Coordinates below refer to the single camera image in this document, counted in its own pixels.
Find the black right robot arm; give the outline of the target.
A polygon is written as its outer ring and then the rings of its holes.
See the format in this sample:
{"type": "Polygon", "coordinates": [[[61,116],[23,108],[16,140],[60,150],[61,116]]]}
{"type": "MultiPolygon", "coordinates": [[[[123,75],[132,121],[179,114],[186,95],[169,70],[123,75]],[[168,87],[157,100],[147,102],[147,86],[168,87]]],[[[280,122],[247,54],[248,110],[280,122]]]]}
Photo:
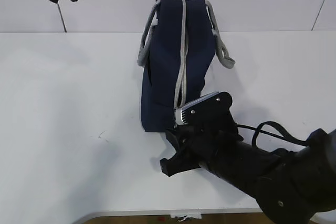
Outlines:
{"type": "Polygon", "coordinates": [[[160,161],[162,172],[203,168],[254,198],[274,223],[308,223],[319,212],[335,210],[335,132],[317,129],[302,141],[268,121],[276,138],[302,146],[298,152],[268,152],[257,146],[262,125],[254,128],[250,144],[244,142],[232,103],[229,93],[213,92],[175,109],[174,127],[165,134],[176,152],[160,161]]]}

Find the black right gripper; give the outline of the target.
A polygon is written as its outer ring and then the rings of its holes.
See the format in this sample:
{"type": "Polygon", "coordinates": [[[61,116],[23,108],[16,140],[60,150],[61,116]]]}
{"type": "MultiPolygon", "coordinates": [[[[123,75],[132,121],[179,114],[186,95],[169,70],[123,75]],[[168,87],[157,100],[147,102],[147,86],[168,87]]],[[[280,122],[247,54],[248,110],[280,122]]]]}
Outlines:
{"type": "Polygon", "coordinates": [[[197,125],[178,126],[174,121],[174,127],[167,129],[165,135],[176,151],[171,158],[160,160],[161,170],[168,177],[200,168],[201,163],[210,162],[226,141],[231,143],[243,140],[230,110],[197,125]]]}

